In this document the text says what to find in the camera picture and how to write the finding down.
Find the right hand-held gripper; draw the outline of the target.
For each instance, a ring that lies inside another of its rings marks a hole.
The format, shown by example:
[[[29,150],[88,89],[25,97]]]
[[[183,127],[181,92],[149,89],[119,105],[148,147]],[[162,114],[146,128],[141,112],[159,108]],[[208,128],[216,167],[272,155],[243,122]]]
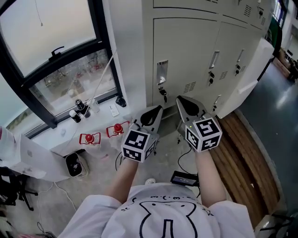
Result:
[[[196,99],[177,96],[176,105],[181,122],[178,132],[196,152],[203,152],[217,147],[222,130],[216,118],[212,117],[204,105]]]

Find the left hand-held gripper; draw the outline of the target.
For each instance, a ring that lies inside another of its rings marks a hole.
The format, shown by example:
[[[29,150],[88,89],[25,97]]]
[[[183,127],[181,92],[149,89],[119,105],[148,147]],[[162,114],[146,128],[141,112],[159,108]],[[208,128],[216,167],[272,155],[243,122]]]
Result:
[[[155,151],[159,139],[158,129],[163,115],[161,105],[139,111],[122,139],[122,156],[143,163]]]

